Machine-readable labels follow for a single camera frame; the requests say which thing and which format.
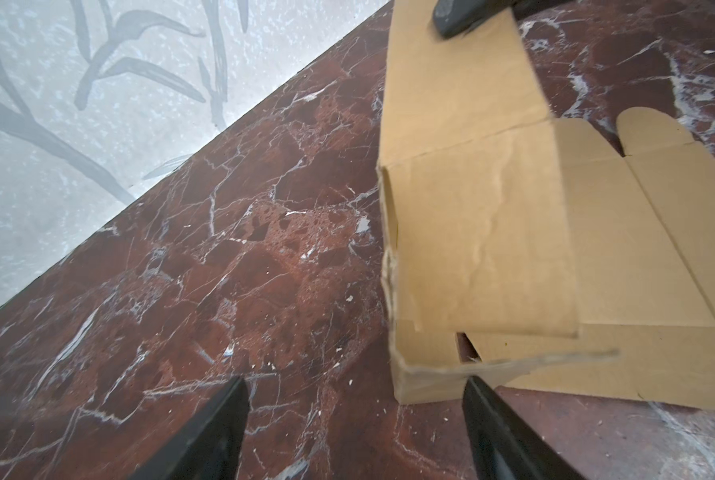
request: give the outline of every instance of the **marble table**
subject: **marble table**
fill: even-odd
[[[0,309],[0,478],[125,478],[229,376],[239,478],[475,478],[458,402],[398,406],[374,171],[391,5]],[[555,113],[644,105],[715,154],[715,0],[521,27]],[[501,395],[589,478],[715,478],[715,412]]]

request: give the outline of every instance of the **brown cardboard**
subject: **brown cardboard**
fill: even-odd
[[[395,2],[390,32],[379,168],[393,315],[419,331],[575,336],[553,127],[512,14],[443,41],[434,4]]]
[[[715,160],[654,110],[619,117],[626,158],[584,120],[550,120],[511,15],[441,42],[433,3],[397,0],[387,65],[395,397],[460,398],[478,375],[715,409]]]

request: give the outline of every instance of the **black tool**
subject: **black tool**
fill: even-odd
[[[248,408],[245,380],[231,379],[128,480],[234,480]]]
[[[476,376],[462,408],[478,480],[584,480]]]
[[[437,0],[432,21],[444,38],[476,28],[504,8],[512,7],[516,20],[568,0]]]

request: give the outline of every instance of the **marble countertop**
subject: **marble countertop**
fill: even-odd
[[[125,478],[230,376],[239,478],[475,478],[458,402],[398,406],[375,164],[391,5],[0,309],[0,478]],[[554,112],[715,155],[715,0],[521,26]],[[499,389],[588,478],[715,478],[715,412]]]

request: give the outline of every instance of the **unfolded cardboard box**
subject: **unfolded cardboard box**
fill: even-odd
[[[619,116],[625,158],[551,119],[509,11],[443,41],[433,4],[396,0],[387,64],[396,398],[478,375],[715,409],[715,160],[655,110]]]

